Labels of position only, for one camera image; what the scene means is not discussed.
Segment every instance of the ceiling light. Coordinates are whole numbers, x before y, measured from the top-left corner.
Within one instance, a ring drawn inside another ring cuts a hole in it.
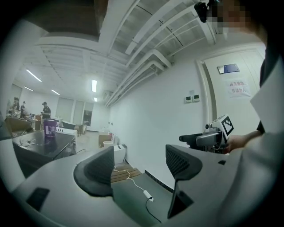
[[[42,82],[40,79],[38,79],[33,73],[30,72],[30,70],[26,69],[26,71],[32,75],[34,78],[36,78],[39,82]]]
[[[97,81],[92,80],[92,92],[96,92],[96,90],[97,90]]]
[[[51,89],[55,94],[58,94],[56,91],[54,91],[53,89]],[[60,94],[58,94],[58,95],[60,95]]]
[[[32,90],[32,89],[29,89],[28,87],[25,87],[25,86],[24,86],[24,88],[26,88],[26,89],[28,89],[28,90],[31,90],[31,91],[34,91],[34,90]]]

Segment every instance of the hand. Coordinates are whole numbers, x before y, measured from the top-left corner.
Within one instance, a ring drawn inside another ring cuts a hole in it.
[[[225,153],[230,153],[232,150],[237,148],[242,148],[248,142],[247,136],[236,136],[232,135],[227,141],[227,147],[225,148]]]

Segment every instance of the purple container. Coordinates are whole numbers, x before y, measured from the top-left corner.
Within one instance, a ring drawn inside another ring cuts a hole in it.
[[[44,136],[55,137],[57,121],[54,119],[45,119],[44,125]]]

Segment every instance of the wooden pallet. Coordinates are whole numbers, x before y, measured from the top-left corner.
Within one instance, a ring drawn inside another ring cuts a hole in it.
[[[117,167],[115,170],[118,170],[119,172],[117,171],[113,171],[112,174],[111,174],[111,182],[118,182],[118,181],[121,181],[121,180],[126,180],[126,178],[128,178],[129,176],[129,173],[130,173],[130,177],[134,177],[134,176],[138,176],[140,175],[140,171],[136,168],[132,168],[131,165],[124,165],[124,166],[119,166]]]

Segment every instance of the thermostat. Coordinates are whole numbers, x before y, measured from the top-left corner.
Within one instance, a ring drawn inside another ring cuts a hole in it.
[[[185,98],[185,103],[192,102],[191,96],[188,96]]]
[[[193,101],[194,101],[194,102],[200,101],[200,98],[199,98],[199,95],[198,95],[198,94],[193,96]]]

